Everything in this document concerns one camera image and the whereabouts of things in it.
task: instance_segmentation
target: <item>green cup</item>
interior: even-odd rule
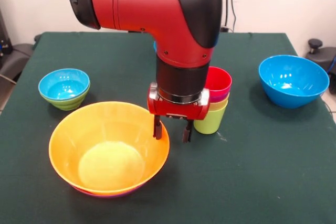
[[[215,133],[219,129],[227,104],[228,103],[225,103],[219,110],[209,110],[205,119],[195,120],[195,129],[202,134]]]

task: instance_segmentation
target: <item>white wall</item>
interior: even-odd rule
[[[311,37],[336,46],[336,0],[234,0],[234,5],[237,32],[285,32],[299,55]],[[13,43],[32,42],[43,31],[92,31],[76,20],[68,0],[0,0],[0,8]]]

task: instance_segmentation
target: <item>stacked bowls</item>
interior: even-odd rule
[[[210,90],[209,111],[204,120],[195,120],[195,129],[202,134],[215,133],[228,105],[232,77],[224,69],[209,67],[205,88]]]
[[[61,110],[78,108],[89,89],[89,76],[74,68],[53,71],[44,76],[38,84],[40,95]]]

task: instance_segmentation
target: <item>black cylinder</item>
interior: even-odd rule
[[[156,82],[159,94],[172,102],[189,103],[197,97],[205,86],[209,62],[197,68],[178,68],[156,56]]]

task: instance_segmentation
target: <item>red robot arm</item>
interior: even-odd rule
[[[222,0],[70,0],[78,20],[89,27],[145,31],[157,44],[156,83],[148,107],[155,114],[203,119],[208,110],[204,90],[217,43]],[[160,138],[159,128],[154,135]]]

